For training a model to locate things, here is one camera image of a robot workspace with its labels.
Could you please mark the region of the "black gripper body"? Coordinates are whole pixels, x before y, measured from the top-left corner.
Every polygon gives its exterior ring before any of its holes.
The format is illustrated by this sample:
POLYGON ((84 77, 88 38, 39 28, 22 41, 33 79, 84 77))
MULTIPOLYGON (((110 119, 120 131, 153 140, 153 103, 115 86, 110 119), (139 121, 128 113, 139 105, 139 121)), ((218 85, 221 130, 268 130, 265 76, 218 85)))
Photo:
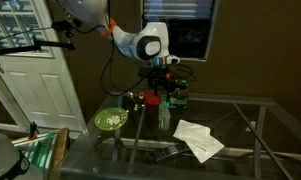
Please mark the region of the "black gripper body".
POLYGON ((168 68, 141 68, 137 75, 145 78, 152 89, 157 89, 158 87, 171 89, 175 83, 175 79, 168 68))

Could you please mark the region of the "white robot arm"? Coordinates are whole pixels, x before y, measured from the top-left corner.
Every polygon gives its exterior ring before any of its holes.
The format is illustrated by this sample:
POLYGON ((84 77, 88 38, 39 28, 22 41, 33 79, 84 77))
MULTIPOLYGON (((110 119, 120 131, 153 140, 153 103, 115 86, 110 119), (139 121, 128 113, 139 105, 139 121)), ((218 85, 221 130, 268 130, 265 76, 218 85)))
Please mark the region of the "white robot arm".
POLYGON ((111 0, 63 0, 63 12, 83 22, 111 40, 119 52, 137 61, 149 61, 154 68, 177 64, 180 58, 170 53, 169 30, 164 22, 148 22, 138 31, 123 28, 112 16, 111 0))

